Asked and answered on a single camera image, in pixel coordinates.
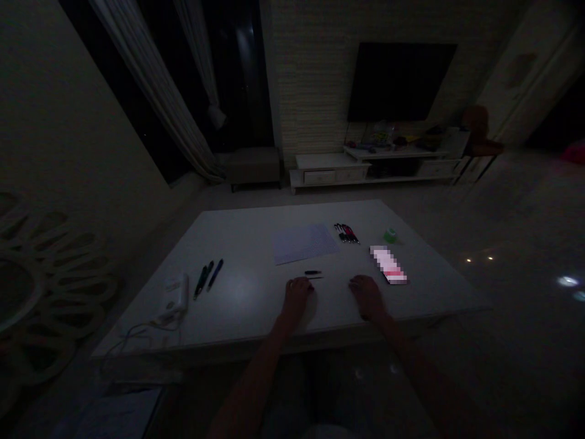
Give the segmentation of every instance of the small green container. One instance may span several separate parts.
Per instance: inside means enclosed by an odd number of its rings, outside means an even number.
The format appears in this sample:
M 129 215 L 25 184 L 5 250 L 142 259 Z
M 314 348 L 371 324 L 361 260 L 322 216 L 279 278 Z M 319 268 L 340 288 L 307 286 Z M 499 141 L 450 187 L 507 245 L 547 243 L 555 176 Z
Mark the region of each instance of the small green container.
M 386 233 L 384 233 L 384 240 L 389 244 L 394 244 L 396 239 L 396 231 L 394 229 L 386 229 Z

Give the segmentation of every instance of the white tv cabinet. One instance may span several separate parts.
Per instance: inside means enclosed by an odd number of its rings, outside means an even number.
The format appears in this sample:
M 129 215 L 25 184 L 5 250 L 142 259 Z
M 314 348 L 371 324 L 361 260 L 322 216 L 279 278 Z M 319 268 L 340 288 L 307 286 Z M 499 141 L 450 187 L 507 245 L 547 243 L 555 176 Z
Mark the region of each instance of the white tv cabinet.
M 408 145 L 399 151 L 376 148 L 376 153 L 348 146 L 344 146 L 343 150 L 336 154 L 296 155 L 298 169 L 290 171 L 292 193 L 302 187 L 453 179 L 458 176 L 454 169 L 460 159 L 446 158 L 453 156 L 452 149 L 441 148 L 433 152 Z M 367 175 L 367 169 L 374 160 L 408 157 L 420 158 L 422 162 L 413 176 L 374 178 Z

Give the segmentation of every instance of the ottoman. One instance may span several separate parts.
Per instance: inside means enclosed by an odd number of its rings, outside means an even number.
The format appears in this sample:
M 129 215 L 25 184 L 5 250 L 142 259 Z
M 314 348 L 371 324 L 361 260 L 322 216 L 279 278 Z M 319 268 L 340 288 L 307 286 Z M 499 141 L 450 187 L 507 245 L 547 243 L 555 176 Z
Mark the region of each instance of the ottoman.
M 232 192 L 237 184 L 278 182 L 280 189 L 280 161 L 278 150 L 272 147 L 241 148 L 235 151 L 225 165 Z

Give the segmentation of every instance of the smartphone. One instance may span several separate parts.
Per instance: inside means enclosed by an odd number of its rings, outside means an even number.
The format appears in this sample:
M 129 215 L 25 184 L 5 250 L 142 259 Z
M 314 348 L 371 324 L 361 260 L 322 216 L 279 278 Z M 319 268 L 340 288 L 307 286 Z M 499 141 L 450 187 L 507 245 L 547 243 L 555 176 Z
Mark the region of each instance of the smartphone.
M 386 246 L 370 246 L 370 255 L 374 258 L 380 271 L 389 284 L 407 284 L 408 278 L 402 271 L 398 261 Z

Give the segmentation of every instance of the white curtain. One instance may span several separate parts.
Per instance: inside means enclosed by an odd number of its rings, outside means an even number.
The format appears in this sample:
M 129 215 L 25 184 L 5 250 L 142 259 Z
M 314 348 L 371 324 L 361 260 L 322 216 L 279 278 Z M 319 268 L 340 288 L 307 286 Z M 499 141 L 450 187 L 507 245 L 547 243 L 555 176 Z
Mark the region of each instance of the white curtain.
M 195 170 L 213 182 L 223 172 L 150 35 L 137 0 L 90 0 L 128 69 Z
M 173 0 L 179 15 L 183 32 L 191 48 L 197 70 L 209 98 L 209 115 L 215 129 L 220 129 L 225 123 L 225 114 L 219 109 L 218 86 L 215 84 L 213 60 L 207 25 L 203 14 L 201 0 Z

